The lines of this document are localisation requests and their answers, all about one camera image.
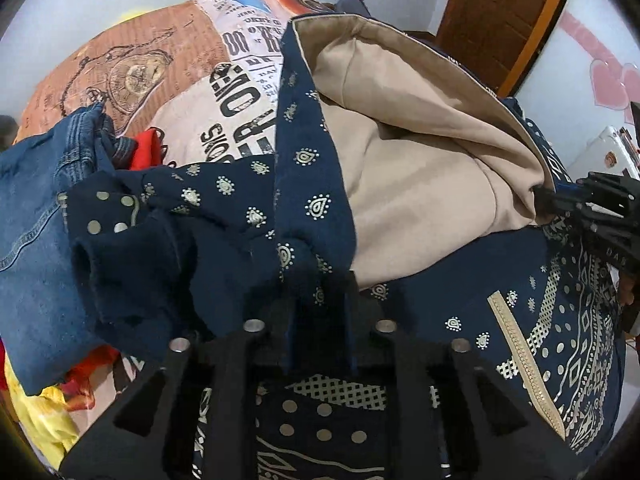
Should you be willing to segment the white cabinet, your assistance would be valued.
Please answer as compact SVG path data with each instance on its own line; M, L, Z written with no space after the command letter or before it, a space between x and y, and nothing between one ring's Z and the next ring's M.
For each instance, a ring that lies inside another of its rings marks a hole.
M573 180L591 171L639 179L639 149L626 128L606 127L568 167Z

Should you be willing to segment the blue denim jeans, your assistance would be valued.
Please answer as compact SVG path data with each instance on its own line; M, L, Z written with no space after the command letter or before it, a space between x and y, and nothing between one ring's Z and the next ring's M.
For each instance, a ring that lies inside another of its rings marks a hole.
M66 198L95 172L126 168L133 151L96 103L1 155L1 340L30 396L101 343L75 283Z

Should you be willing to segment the yellow garment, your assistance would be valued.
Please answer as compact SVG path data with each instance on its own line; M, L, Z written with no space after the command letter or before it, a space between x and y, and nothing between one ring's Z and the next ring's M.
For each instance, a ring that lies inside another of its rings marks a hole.
M67 411L64 394L58 387L46 387L42 393L28 396L8 356L4 361L4 377L26 436L53 468L60 468L63 458L79 440L79 429Z

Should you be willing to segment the brown wooden door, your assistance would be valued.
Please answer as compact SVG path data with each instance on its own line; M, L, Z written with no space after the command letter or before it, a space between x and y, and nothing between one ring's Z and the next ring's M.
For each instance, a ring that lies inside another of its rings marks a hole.
M565 0L448 0L436 44L498 96L515 91Z

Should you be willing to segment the navy patterned hooded jacket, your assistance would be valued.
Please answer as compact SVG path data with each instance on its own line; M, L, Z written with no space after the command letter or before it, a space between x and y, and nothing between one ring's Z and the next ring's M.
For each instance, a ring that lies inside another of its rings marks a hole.
M386 390L350 370L347 282L434 344L461 338L576 455L622 390L608 267L534 188L570 183L537 127L463 68L360 15L290 21L271 154L100 171L68 194L104 339L145 365L258 318L247 479L388 479Z

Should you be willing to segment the newspaper print bed cover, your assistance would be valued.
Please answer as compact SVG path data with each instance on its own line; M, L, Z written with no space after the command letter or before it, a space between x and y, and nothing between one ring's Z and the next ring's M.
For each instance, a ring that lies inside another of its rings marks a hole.
M293 16L320 12L318 0L190 0L136 12L101 32L38 84L17 135L43 133L79 107L102 103L119 136L157 128L162 164L225 160L269 151L274 130L279 41ZM4 377L1 393L17 418ZM142 362L102 347L59 382L79 437L142 370Z

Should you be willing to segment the red garment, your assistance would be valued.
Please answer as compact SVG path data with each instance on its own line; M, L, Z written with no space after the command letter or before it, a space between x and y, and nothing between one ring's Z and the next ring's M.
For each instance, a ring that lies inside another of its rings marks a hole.
M149 128L139 133L134 140L136 147L132 153L129 170L145 170L162 163L162 142L157 128Z

